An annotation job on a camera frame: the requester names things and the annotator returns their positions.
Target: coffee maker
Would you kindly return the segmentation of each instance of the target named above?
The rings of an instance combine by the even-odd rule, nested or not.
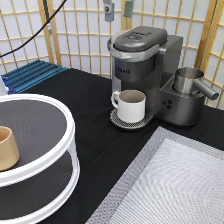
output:
[[[133,89],[146,96],[146,118],[140,126],[124,124],[113,111],[111,120],[115,125],[131,130],[144,127],[152,118],[176,126],[191,126],[200,120],[205,93],[183,94],[174,88],[182,44],[183,37],[147,26],[139,26],[108,41],[112,56],[112,92]],[[214,97],[217,93],[208,88],[213,94],[211,99],[217,98]]]

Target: gray mat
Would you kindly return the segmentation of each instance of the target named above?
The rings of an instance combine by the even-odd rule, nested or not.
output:
[[[133,162],[121,176],[121,178],[118,180],[118,182],[115,184],[115,186],[112,188],[112,190],[109,192],[109,194],[102,201],[100,206],[86,222],[87,224],[109,223],[118,206],[121,204],[127,193],[134,185],[135,181],[138,179],[159,146],[166,138],[196,149],[198,151],[205,152],[216,158],[224,159],[224,153],[218,149],[207,146],[198,141],[188,139],[159,127],[143,147],[138,156],[133,160]]]
[[[224,161],[165,139],[109,224],[222,224]]]
[[[0,126],[12,129],[20,152],[18,168],[46,154],[62,139],[67,123],[55,106],[34,100],[0,103]]]

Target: coffee maker logo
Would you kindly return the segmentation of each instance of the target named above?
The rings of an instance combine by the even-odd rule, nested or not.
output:
[[[131,70],[126,70],[126,69],[122,69],[122,68],[118,68],[118,67],[116,67],[116,70],[117,70],[118,72],[131,73]]]

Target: tan cup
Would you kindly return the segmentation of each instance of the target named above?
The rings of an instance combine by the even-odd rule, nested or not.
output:
[[[0,126],[0,171],[14,166],[19,160],[19,150],[12,130]]]

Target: gray placemat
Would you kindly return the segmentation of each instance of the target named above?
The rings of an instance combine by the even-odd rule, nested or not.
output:
[[[68,185],[72,175],[68,152],[41,173],[0,188],[0,220],[22,217],[52,202]]]
[[[0,103],[0,126],[12,129],[20,153],[18,168],[50,151],[62,139],[67,123],[52,104],[36,100]]]
[[[218,149],[200,143],[198,141],[188,139],[181,135],[170,132],[162,127],[159,127],[138,156],[132,161],[127,170],[114,185],[96,211],[92,214],[87,224],[108,224],[110,218],[115,213],[118,206],[121,204],[127,193],[130,191],[135,181],[138,179],[144,168],[152,159],[153,155],[162,144],[164,139],[170,139],[180,144],[186,145],[193,149],[205,152],[219,159],[224,159],[224,153]]]
[[[224,160],[165,139],[109,224],[222,224]]]

